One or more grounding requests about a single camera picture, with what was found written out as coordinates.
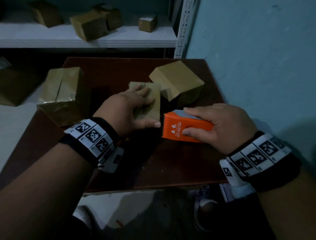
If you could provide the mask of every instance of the wall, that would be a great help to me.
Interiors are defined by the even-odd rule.
[[[10,9],[25,9],[27,2],[31,0],[3,0],[5,5]],[[113,7],[118,7],[122,14],[132,12],[148,14],[154,13],[159,15],[168,15],[169,0],[48,0],[58,6],[63,12],[81,12],[91,9],[91,6],[97,3],[108,3]]]
[[[187,58],[316,169],[316,1],[201,0]]]

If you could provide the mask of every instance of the left hand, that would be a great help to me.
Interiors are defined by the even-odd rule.
[[[149,105],[154,99],[144,98],[149,91],[148,87],[139,90],[140,85],[112,95],[95,112],[94,117],[106,120],[120,137],[126,137],[134,130],[144,128],[160,128],[161,123],[156,119],[135,119],[133,109]]]

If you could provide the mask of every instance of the shelf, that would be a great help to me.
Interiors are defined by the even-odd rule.
[[[0,22],[0,48],[139,48],[176,47],[177,37],[166,16],[158,16],[158,24],[151,33],[138,30],[138,16],[130,16],[123,26],[107,36],[85,42],[78,36],[63,14],[65,24],[52,28],[35,22],[25,11],[8,12]]]

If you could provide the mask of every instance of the forearm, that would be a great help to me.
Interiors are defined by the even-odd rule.
[[[42,239],[71,216],[93,167],[57,144],[0,192],[2,239]]]
[[[315,239],[316,182],[301,169],[290,183],[258,193],[262,208],[277,239]]]

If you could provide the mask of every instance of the brown table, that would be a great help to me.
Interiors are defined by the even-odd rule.
[[[91,113],[109,96],[125,91],[130,81],[149,82],[158,66],[176,59],[122,59],[69,57],[63,67],[82,68],[92,89]],[[182,59],[205,82],[199,99],[190,106],[222,103],[223,98],[203,59]],[[63,129],[38,110],[0,174],[0,189],[23,173],[63,135]],[[210,145],[162,139],[158,129],[146,129],[121,143],[124,156],[114,174],[96,169],[86,192],[161,188],[227,182]]]

